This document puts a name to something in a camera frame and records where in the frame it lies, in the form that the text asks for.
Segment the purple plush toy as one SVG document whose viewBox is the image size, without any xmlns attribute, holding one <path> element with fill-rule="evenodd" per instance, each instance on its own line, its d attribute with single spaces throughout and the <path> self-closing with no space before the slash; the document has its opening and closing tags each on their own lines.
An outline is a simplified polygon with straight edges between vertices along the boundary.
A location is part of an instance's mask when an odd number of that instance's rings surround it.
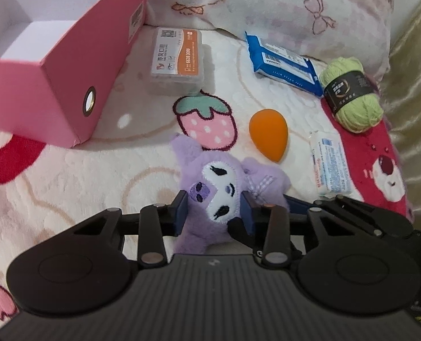
<svg viewBox="0 0 421 341">
<path fill-rule="evenodd" d="M 240 196 L 247 191 L 261 205 L 287 206 L 290 187 L 286 173 L 254 158 L 240 161 L 229 152 L 203 150 L 186 135 L 175 135 L 172 149 L 181 168 L 180 189 L 188 193 L 188 215 L 179 235 L 176 254 L 200 255 L 209 246 L 231 241 L 227 223 L 240 217 Z"/>
</svg>

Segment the small white tissue pack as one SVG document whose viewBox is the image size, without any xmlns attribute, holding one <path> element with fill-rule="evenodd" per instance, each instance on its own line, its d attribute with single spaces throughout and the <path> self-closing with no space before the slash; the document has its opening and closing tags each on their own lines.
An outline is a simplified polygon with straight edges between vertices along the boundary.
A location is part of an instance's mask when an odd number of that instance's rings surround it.
<svg viewBox="0 0 421 341">
<path fill-rule="evenodd" d="M 310 146 L 318 195 L 333 198 L 351 194 L 352 181 L 340 136 L 332 132 L 312 132 Z"/>
</svg>

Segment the orange makeup sponge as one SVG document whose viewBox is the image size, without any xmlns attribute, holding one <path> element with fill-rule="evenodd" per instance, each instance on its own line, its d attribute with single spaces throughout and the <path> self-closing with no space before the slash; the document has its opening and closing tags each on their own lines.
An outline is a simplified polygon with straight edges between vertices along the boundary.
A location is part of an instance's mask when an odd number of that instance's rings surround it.
<svg viewBox="0 0 421 341">
<path fill-rule="evenodd" d="M 289 139 L 286 119 L 274 109 L 262 109 L 249 122 L 249 134 L 258 151 L 268 160 L 279 163 Z"/>
</svg>

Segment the green yarn ball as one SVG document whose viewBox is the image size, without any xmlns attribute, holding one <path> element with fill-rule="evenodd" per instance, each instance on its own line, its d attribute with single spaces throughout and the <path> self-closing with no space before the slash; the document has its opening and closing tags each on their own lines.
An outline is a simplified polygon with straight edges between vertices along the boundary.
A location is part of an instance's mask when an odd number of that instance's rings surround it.
<svg viewBox="0 0 421 341">
<path fill-rule="evenodd" d="M 331 115 L 348 132 L 366 132 L 383 119 L 384 110 L 377 89 L 358 59 L 339 57 L 332 60 L 319 80 Z"/>
</svg>

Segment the beige satin curtain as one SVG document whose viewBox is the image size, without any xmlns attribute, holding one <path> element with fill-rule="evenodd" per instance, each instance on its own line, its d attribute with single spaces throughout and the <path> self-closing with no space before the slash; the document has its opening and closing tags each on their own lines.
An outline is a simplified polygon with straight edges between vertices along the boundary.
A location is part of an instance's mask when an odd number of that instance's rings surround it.
<svg viewBox="0 0 421 341">
<path fill-rule="evenodd" d="M 381 104 L 400 156 L 408 212 L 421 230 L 421 2 L 393 44 L 390 64 Z"/>
</svg>

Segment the bear print bed blanket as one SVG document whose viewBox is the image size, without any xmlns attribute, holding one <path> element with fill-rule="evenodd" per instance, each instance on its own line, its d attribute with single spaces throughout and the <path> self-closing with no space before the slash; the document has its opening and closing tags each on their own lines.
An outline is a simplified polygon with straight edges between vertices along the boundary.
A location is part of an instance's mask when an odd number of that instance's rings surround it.
<svg viewBox="0 0 421 341">
<path fill-rule="evenodd" d="M 286 120 L 289 141 L 281 168 L 288 194 L 318 198 L 310 137 L 336 133 L 345 147 L 351 197 L 409 213 L 395 149 L 384 125 L 366 136 L 346 132 L 315 96 L 254 73 L 243 42 L 219 32 L 202 34 L 204 93 L 184 99 L 156 85 L 148 62 L 155 29 L 143 28 L 116 78 L 92 138 L 73 149 L 42 145 L 0 132 L 0 327 L 16 315 L 6 270 L 24 250 L 109 207 L 136 212 L 168 203 L 179 188 L 173 135 L 206 137 L 238 158 L 265 163 L 249 122 L 262 109 Z"/>
</svg>

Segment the blue wet wipes pack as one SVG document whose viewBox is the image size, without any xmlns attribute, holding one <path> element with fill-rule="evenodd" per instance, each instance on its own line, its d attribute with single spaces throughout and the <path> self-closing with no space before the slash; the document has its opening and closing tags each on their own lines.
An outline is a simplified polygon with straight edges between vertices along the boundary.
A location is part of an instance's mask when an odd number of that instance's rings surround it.
<svg viewBox="0 0 421 341">
<path fill-rule="evenodd" d="M 245 33 L 253 71 L 321 98 L 324 90 L 311 60 Z"/>
</svg>

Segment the clear orange-label plastic case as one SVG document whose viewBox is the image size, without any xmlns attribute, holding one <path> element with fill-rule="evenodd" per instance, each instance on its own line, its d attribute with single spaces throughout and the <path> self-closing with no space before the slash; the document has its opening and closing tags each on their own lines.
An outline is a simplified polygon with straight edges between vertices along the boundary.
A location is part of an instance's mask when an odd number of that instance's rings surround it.
<svg viewBox="0 0 421 341">
<path fill-rule="evenodd" d="M 154 35 L 150 83 L 166 95 L 194 96 L 204 84 L 201 32 L 192 28 L 158 28 Z"/>
</svg>

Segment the pink patterned pillow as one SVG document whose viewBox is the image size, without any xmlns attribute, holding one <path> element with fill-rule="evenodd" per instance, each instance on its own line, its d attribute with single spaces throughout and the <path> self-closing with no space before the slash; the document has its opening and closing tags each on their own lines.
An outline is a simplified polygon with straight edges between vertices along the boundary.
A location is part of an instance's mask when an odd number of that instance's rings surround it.
<svg viewBox="0 0 421 341">
<path fill-rule="evenodd" d="M 355 57 L 382 79 L 390 68 L 393 0 L 148 0 L 148 23 L 251 34 L 329 62 Z"/>
</svg>

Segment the pink cardboard box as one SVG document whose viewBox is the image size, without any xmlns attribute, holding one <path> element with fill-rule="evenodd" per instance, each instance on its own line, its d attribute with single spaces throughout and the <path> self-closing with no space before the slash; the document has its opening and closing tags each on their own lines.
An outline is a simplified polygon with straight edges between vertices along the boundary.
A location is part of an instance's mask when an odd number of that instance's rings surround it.
<svg viewBox="0 0 421 341">
<path fill-rule="evenodd" d="M 146 0 L 0 0 L 0 130 L 86 142 L 146 17 Z"/>
</svg>

